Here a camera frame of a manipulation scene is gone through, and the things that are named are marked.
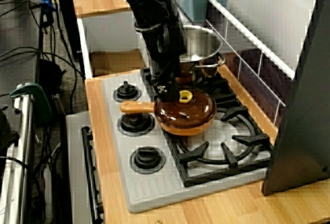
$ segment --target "pot handle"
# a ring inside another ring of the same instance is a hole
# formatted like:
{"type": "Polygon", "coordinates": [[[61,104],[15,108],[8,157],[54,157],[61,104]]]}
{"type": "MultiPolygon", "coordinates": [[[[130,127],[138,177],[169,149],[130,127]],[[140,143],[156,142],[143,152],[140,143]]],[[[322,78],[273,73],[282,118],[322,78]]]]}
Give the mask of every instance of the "pot handle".
{"type": "Polygon", "coordinates": [[[222,61],[220,63],[217,64],[212,64],[212,65],[201,65],[201,66],[193,66],[193,68],[217,68],[221,65],[224,65],[226,63],[226,58],[221,54],[218,53],[218,56],[222,59],[222,61]]]}
{"type": "Polygon", "coordinates": [[[123,113],[153,113],[154,103],[125,101],[120,104],[120,111],[123,113]]]}

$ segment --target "backsplash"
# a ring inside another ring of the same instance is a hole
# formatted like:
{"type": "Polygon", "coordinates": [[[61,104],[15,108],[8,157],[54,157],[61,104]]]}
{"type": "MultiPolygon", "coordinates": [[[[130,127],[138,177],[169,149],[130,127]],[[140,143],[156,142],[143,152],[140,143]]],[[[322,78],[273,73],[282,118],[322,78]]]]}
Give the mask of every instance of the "backsplash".
{"type": "Polygon", "coordinates": [[[210,0],[205,27],[223,39],[221,53],[233,75],[279,127],[294,72],[219,3],[210,0]]]}

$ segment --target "orange handle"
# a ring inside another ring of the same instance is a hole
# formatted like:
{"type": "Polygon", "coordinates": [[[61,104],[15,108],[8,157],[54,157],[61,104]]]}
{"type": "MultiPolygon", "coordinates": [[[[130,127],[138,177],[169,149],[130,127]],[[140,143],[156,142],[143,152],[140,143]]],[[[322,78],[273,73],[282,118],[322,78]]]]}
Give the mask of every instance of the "orange handle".
{"type": "Polygon", "coordinates": [[[154,103],[125,101],[120,105],[120,111],[123,113],[153,113],[154,103]]]}

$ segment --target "oven door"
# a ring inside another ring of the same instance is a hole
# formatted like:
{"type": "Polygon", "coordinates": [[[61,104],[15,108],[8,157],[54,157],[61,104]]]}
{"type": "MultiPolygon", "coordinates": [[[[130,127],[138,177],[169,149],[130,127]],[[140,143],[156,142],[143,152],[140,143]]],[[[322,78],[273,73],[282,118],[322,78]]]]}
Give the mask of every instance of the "oven door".
{"type": "Polygon", "coordinates": [[[103,208],[98,194],[97,169],[93,140],[84,137],[82,129],[90,129],[89,113],[66,116],[68,136],[69,175],[73,224],[102,223],[103,208]]]}

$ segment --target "oven handle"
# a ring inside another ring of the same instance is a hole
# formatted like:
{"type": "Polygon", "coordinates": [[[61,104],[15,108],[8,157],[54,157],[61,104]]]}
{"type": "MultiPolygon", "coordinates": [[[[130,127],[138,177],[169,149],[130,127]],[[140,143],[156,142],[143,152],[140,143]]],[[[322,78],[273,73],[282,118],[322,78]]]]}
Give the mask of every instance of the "oven handle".
{"type": "Polygon", "coordinates": [[[101,219],[100,214],[103,213],[102,203],[98,203],[97,195],[98,191],[96,190],[95,176],[94,171],[96,168],[93,166],[92,153],[91,150],[93,147],[90,144],[90,141],[93,139],[91,135],[88,135],[89,127],[85,126],[81,129],[82,141],[84,145],[84,154],[85,154],[85,166],[87,174],[87,184],[88,184],[88,193],[89,193],[89,202],[91,206],[92,213],[92,223],[93,224],[102,224],[103,220],[101,219]]]}

